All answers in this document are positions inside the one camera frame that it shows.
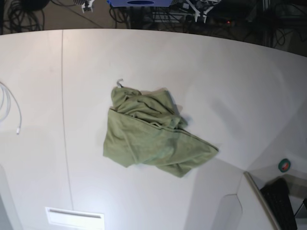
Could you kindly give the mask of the green t-shirt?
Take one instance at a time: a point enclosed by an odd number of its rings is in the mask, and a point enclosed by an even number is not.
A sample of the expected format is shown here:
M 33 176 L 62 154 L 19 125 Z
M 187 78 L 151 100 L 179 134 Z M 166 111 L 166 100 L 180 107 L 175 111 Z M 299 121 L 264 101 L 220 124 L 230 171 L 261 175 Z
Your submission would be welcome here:
M 107 114 L 103 156 L 128 168 L 150 165 L 182 178 L 214 158 L 219 149 L 187 132 L 167 90 L 142 93 L 117 81 Z

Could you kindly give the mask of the blue box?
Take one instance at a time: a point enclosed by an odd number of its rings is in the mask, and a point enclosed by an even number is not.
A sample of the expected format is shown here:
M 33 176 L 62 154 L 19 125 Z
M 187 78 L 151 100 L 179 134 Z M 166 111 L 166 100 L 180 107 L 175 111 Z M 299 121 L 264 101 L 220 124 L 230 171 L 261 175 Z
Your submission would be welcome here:
M 108 0 L 107 3 L 113 7 L 141 7 L 141 6 L 155 6 L 155 7 L 169 7 L 172 0 Z

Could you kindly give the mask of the green tape roll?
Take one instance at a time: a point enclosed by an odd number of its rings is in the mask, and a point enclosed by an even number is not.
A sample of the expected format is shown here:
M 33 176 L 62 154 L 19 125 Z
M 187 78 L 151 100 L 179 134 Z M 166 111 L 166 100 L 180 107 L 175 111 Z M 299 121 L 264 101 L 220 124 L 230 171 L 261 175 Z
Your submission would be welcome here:
M 291 168 L 291 162 L 285 158 L 282 159 L 278 164 L 278 169 L 280 172 L 285 173 Z

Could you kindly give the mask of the white slotted plate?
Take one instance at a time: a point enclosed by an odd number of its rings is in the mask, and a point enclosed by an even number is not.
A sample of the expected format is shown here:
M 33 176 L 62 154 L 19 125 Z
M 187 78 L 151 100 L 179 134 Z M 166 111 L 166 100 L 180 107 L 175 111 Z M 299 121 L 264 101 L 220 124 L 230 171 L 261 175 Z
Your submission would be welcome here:
M 99 213 L 45 207 L 49 224 L 83 230 L 104 230 L 105 216 Z

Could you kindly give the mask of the black keyboard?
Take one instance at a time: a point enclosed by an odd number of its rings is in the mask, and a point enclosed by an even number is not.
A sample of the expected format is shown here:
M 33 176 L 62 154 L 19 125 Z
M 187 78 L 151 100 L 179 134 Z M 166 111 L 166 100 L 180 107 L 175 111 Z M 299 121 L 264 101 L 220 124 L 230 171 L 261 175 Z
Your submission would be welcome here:
M 296 230 L 294 212 L 289 199 L 289 189 L 284 178 L 265 185 L 261 193 L 282 230 Z

